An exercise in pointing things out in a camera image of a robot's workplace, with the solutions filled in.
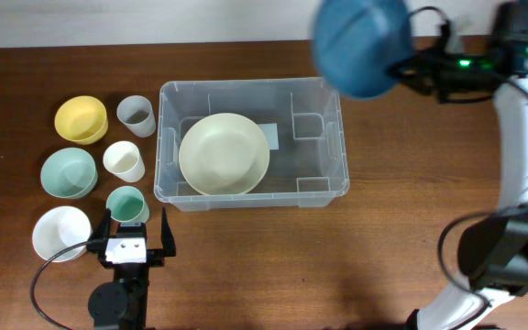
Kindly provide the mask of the cream plate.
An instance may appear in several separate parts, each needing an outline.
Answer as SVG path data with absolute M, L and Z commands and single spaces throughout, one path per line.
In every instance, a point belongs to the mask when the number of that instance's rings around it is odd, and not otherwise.
M 267 173 L 270 144 L 263 130 L 243 115 L 209 115 L 183 137 L 179 165 L 183 178 L 200 194 L 245 194 Z

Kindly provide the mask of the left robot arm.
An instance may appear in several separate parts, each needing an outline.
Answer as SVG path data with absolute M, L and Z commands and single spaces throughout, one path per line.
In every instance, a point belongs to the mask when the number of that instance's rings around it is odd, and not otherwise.
M 95 329 L 144 329 L 146 327 L 149 270 L 176 255 L 176 243 L 168 216 L 161 212 L 161 248 L 148 248 L 143 223 L 121 224 L 111 234 L 111 211 L 105 210 L 100 224 L 90 235 L 86 249 L 99 263 L 114 272 L 113 279 L 91 293 L 88 311 Z

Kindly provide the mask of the white bowl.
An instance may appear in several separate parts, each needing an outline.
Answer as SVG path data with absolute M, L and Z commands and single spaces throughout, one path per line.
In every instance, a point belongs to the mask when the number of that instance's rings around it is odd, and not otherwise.
M 79 208 L 59 206 L 47 211 L 32 232 L 32 246 L 44 260 L 75 244 L 87 241 L 92 234 L 88 216 Z

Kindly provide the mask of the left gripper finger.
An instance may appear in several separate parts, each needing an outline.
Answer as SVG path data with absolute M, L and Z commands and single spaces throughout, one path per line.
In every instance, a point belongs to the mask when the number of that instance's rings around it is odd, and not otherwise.
M 175 251 L 176 243 L 169 225 L 166 208 L 163 207 L 161 211 L 161 233 L 160 241 L 164 251 Z
M 111 210 L 106 208 L 104 210 L 103 218 L 95 230 L 90 235 L 91 240 L 108 239 L 111 228 Z

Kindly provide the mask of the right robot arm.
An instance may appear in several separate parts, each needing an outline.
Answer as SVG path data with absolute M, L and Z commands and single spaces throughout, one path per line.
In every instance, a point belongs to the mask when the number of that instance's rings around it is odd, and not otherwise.
M 444 290 L 412 312 L 408 329 L 472 329 L 492 310 L 528 293 L 528 43 L 501 41 L 478 55 L 450 54 L 438 46 L 411 50 L 389 67 L 390 75 L 421 94 L 491 94 L 500 125 L 501 183 L 497 210 L 464 215 L 457 246 L 457 274 L 448 268 Z

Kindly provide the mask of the dark blue plate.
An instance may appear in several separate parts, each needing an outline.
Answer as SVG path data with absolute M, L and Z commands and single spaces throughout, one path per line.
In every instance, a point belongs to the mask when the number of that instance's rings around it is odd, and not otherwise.
M 379 97 L 398 80 L 394 64 L 414 54 L 409 10 L 403 0 L 326 0 L 313 23 L 313 60 L 340 93 Z

